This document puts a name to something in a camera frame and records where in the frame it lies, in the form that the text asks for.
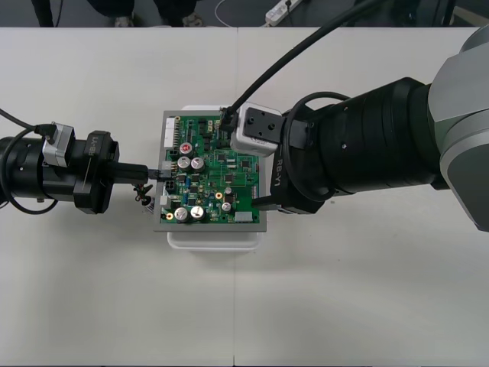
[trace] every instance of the electrolytic capacitor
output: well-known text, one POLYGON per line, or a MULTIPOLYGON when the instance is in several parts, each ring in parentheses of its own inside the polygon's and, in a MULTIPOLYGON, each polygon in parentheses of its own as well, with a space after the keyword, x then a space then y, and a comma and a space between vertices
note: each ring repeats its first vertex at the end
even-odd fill
POLYGON ((185 223, 188 222, 188 220, 190 219, 189 211, 183 207, 175 210, 175 213, 173 215, 175 216, 176 222, 178 223, 185 223))
POLYGON ((176 165, 183 172, 187 172, 190 169, 190 159, 188 157, 180 157, 176 161, 176 165))
POLYGON ((221 210, 224 212, 224 213, 229 213, 232 209, 232 205, 230 203, 222 203, 221 205, 221 210))
POLYGON ((186 157, 192 157, 193 147, 190 143, 182 143, 180 146, 180 154, 186 157))
POLYGON ((202 220, 206 216, 206 211, 201 206, 194 206, 190 210, 190 215, 194 220, 202 220))
POLYGON ((197 173, 204 171, 204 168, 206 167, 204 164, 204 160, 200 157, 193 158, 191 165, 193 170, 197 173))

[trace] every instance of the gray floor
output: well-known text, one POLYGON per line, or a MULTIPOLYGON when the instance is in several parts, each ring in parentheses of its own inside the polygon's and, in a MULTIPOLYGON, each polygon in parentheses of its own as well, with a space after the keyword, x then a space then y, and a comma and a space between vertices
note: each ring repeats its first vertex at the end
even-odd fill
MULTIPOLYGON (((214 16, 214 8, 219 0, 202 0, 196 11, 208 26, 221 27, 214 16)), ((264 15, 278 0, 227 0, 219 9, 219 16, 236 27, 259 27, 264 23, 264 15)), ((293 24, 297 27, 318 27, 328 19, 350 8, 355 0, 311 0, 302 3, 292 13, 293 24)), ((442 8, 447 0, 423 0, 418 8, 418 25, 431 26, 434 20, 441 21, 442 8)), ((471 10, 484 13, 488 5, 482 0, 458 0, 457 5, 468 3, 471 10)), ((60 0, 51 0, 53 17, 56 22, 60 0)), ((135 0, 135 13, 143 21, 143 26, 162 25, 153 0, 135 0)), ((389 11, 377 19, 361 21, 361 26, 393 26, 389 11)), ((0 27, 37 27, 37 19, 31 0, 0 0, 0 27)), ((86 0, 64 0, 60 27, 110 27, 108 18, 95 11, 86 0)), ((286 19, 280 26, 288 27, 286 19)))

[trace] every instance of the shoe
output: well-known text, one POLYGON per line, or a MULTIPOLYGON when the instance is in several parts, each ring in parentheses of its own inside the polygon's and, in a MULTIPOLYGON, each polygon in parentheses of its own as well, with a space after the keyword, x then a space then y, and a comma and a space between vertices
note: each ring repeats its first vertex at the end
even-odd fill
POLYGON ((117 17, 114 22, 116 28, 131 28, 134 27, 133 17, 117 17))
POLYGON ((184 27, 203 27, 204 21, 197 13, 193 12, 188 17, 182 19, 184 27))

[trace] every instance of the white table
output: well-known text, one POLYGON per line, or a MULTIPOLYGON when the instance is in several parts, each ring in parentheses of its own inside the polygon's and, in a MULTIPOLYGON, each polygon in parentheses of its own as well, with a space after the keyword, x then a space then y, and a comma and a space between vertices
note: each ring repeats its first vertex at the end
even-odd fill
MULTIPOLYGON (((155 166, 163 110, 231 102, 311 31, 0 29, 1 106, 81 138, 105 129, 121 161, 155 166)), ((340 30, 251 100, 285 110, 316 90, 429 83, 472 31, 340 30)), ((450 192, 272 213, 261 249, 245 255, 170 250, 132 195, 118 187, 102 216, 69 203, 36 218, 0 212, 0 365, 489 361, 489 237, 450 192)))

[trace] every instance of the power strip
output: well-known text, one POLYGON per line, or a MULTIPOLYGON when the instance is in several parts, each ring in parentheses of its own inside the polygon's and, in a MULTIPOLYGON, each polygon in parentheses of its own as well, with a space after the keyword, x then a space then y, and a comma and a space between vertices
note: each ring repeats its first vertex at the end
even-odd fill
MULTIPOLYGON (((302 2, 302 0, 290 0, 290 2, 292 3, 290 11, 292 11, 302 2)), ((285 3, 286 0, 280 0, 280 2, 265 15, 265 22, 269 27, 275 27, 288 15, 287 5, 285 5, 285 3)))

